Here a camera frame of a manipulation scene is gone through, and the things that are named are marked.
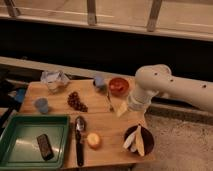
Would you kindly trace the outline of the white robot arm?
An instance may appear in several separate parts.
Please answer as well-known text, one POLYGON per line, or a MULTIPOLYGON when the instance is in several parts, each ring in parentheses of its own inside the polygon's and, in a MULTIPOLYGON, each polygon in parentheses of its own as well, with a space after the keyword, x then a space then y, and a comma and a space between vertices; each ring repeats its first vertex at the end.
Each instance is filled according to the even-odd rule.
POLYGON ((213 83, 175 77, 166 65, 143 66, 136 71, 135 86, 127 98, 128 107, 136 111, 147 109, 158 93, 213 113, 213 83))

